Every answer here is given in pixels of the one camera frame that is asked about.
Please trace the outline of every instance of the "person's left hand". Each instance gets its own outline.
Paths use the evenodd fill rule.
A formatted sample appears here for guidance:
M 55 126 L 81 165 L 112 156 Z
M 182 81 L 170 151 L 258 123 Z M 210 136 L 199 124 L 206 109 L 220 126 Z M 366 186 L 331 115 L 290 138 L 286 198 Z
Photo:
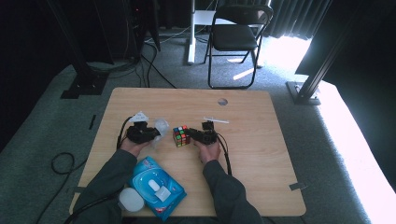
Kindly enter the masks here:
M 146 147 L 150 144 L 150 142 L 142 143 L 142 144 L 137 144 L 128 138 L 125 138 L 120 146 L 120 149 L 125 150 L 132 155 L 138 157 L 140 154 L 140 151 L 143 149 L 143 147 Z

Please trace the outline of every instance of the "stand base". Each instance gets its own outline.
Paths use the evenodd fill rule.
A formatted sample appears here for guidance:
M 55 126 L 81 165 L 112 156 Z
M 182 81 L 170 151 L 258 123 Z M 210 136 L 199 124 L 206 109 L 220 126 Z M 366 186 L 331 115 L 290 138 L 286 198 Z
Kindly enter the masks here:
M 293 98 L 293 101 L 297 105 L 320 105 L 320 100 L 318 98 L 318 90 L 309 98 L 308 100 L 303 99 L 299 97 L 299 91 L 301 87 L 304 85 L 303 82 L 293 82 L 289 81 L 286 83 L 286 85 L 289 88 L 291 97 Z
M 77 75 L 69 90 L 62 93 L 61 99 L 78 99 L 80 95 L 101 95 L 109 73 L 95 73 L 95 75 L 92 84 L 84 86 L 79 85 L 80 81 Z

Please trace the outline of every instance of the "person's right arm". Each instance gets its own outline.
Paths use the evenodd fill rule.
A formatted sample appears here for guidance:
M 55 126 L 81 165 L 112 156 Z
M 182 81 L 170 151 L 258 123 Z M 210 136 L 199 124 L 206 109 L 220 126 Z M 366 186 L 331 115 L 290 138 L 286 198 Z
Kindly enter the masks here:
M 227 175 L 219 163 L 219 141 L 206 146 L 194 142 L 200 149 L 204 167 L 204 177 L 213 197 L 216 214 L 220 223 L 263 223 L 256 208 L 247 200 L 244 185 L 231 175 Z

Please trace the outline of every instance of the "hand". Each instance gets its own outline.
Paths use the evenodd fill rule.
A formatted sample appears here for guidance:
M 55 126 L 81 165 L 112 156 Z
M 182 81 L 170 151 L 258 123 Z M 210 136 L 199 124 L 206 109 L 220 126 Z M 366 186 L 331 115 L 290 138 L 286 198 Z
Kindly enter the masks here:
M 206 164 L 209 161 L 217 161 L 219 159 L 219 155 L 220 155 L 219 140 L 217 140 L 215 143 L 210 145 L 205 145 L 194 140 L 193 143 L 199 148 L 199 156 L 203 164 Z
M 145 142 L 142 144 L 137 144 L 131 140 L 129 140 L 129 138 L 125 138 L 122 142 L 121 142 L 121 146 L 120 149 L 125 150 L 129 153 L 131 153 L 132 155 L 138 157 L 140 154 L 140 151 L 143 149 L 143 147 L 146 147 L 150 144 L 150 142 Z

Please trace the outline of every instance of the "black chair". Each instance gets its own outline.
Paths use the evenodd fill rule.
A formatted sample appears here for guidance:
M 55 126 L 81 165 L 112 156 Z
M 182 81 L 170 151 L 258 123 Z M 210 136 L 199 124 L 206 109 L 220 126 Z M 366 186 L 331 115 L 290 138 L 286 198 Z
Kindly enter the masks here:
M 272 19 L 273 14 L 274 11 L 270 7 L 257 5 L 225 5 L 217 9 L 213 17 L 204 59 L 204 63 L 206 63 L 206 57 L 209 57 L 207 84 L 211 89 L 247 89 L 253 84 L 262 45 L 263 31 Z M 218 19 L 230 21 L 231 24 L 216 23 Z M 218 51 L 247 51 L 247 53 L 213 55 L 212 48 Z M 211 84 L 212 57 L 245 56 L 241 62 L 243 63 L 249 53 L 254 53 L 255 49 L 257 49 L 257 56 L 253 60 L 253 75 L 248 85 L 215 87 Z

